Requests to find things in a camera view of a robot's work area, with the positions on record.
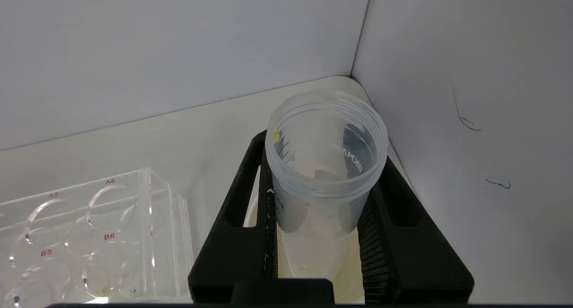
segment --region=plastic cup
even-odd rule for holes
[[[294,277],[335,280],[387,148],[380,116],[350,94],[300,93],[274,111],[265,149]]]

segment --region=container rim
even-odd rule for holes
[[[361,173],[360,175],[348,178],[342,181],[331,181],[331,180],[317,180],[315,178],[306,176],[304,174],[295,171],[294,169],[287,167],[282,162],[282,159],[278,156],[274,149],[274,131],[276,131],[276,127],[279,125],[280,120],[283,119],[284,115],[293,108],[298,106],[302,106],[300,102],[297,102],[297,99],[301,98],[301,96],[305,98],[324,98],[325,96],[333,101],[344,102],[346,107],[349,108],[349,111],[352,113],[360,112],[361,117],[364,118],[365,122],[370,123],[362,123],[365,127],[367,127],[370,131],[370,134],[374,138],[374,141],[383,141],[381,145],[376,146],[376,158],[375,163],[372,165],[370,169]],[[341,90],[328,92],[328,91],[310,91],[310,92],[299,92],[290,98],[287,98],[278,106],[276,110],[272,113],[269,121],[269,125],[266,132],[265,137],[265,149],[266,149],[266,157],[269,163],[270,169],[275,171],[283,171],[285,173],[284,178],[289,182],[290,186],[294,187],[304,187],[308,186],[308,183],[312,183],[313,186],[317,186],[319,189],[323,188],[331,188],[334,186],[342,186],[346,184],[351,184],[352,182],[357,182],[364,180],[364,183],[361,184],[361,188],[355,189],[353,192],[349,194],[342,194],[333,196],[331,194],[321,194],[316,193],[315,191],[309,191],[305,188],[297,189],[297,193],[304,194],[306,196],[312,196],[317,198],[346,198],[348,196],[352,196],[357,193],[364,192],[363,186],[374,185],[375,181],[378,181],[378,175],[374,175],[377,171],[381,173],[382,169],[384,168],[386,157],[387,157],[387,148],[388,148],[388,134],[387,129],[385,126],[384,121],[368,104],[368,102],[358,98],[354,95],[342,92]]]

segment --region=white wall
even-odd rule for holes
[[[371,0],[353,74],[471,300],[573,302],[572,21],[573,0]]]
[[[0,150],[348,75],[366,4],[0,0]]]

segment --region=yellow mark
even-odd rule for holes
[[[277,141],[281,138],[281,135],[278,133],[277,130],[274,131],[273,135],[273,143],[277,143]]]

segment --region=black mark on wall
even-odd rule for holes
[[[503,188],[505,188],[505,189],[510,189],[510,188],[511,188],[511,182],[510,182],[509,180],[507,180],[507,186],[505,186],[504,184],[501,184],[501,183],[499,183],[499,182],[491,181],[491,180],[489,180],[489,179],[487,179],[487,178],[485,178],[485,181],[487,181],[487,182],[489,182],[490,184],[493,184],[493,185],[501,186],[501,187],[503,187]]]
[[[481,128],[474,128],[473,126],[475,126],[475,123],[471,122],[470,120],[467,120],[466,118],[464,118],[463,116],[460,115],[460,108],[458,108],[458,101],[456,99],[456,88],[454,87],[452,80],[450,80],[450,88],[452,88],[452,95],[454,97],[454,104],[456,105],[456,112],[458,113],[458,119],[460,120],[460,122],[466,128],[468,128],[470,130],[473,130],[473,131],[481,130]]]

